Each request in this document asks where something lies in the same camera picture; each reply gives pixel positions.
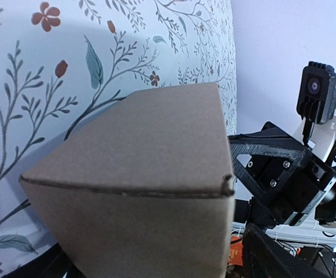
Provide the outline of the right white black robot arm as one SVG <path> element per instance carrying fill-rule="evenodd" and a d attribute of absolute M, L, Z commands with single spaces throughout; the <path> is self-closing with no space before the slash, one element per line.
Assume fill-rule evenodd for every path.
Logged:
<path fill-rule="evenodd" d="M 301 225 L 314 213 L 319 225 L 336 227 L 336 166 L 271 122 L 228 140 L 234 175 L 253 195 L 237 202 L 236 222 L 265 230 Z"/>

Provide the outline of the brown cardboard box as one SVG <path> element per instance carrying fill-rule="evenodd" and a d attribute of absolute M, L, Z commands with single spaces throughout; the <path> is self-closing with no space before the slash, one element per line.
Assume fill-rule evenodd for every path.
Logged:
<path fill-rule="evenodd" d="M 20 177 L 86 277 L 224 277 L 234 212 L 219 87 L 140 90 Z"/>

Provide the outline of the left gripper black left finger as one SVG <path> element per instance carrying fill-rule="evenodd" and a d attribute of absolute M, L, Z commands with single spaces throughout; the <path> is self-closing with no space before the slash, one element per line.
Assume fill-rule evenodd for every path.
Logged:
<path fill-rule="evenodd" d="M 42 255 L 18 269 L 3 276 L 3 278 L 41 278 L 64 277 L 76 267 L 57 243 Z"/>

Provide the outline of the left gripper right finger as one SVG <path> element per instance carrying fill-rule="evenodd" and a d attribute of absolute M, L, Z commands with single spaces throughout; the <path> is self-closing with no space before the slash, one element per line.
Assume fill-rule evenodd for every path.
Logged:
<path fill-rule="evenodd" d="M 247 224 L 242 245 L 245 277 L 336 277 L 323 248 L 306 247 L 294 257 L 255 224 Z"/>

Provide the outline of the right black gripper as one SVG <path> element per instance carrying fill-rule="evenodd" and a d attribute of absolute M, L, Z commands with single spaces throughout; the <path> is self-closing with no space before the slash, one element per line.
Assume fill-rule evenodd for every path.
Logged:
<path fill-rule="evenodd" d="M 228 136 L 228 143 L 233 175 L 254 196 L 247 222 L 262 229 L 301 225 L 336 182 L 334 168 L 275 125 Z M 246 168 L 239 155 L 252 155 Z"/>

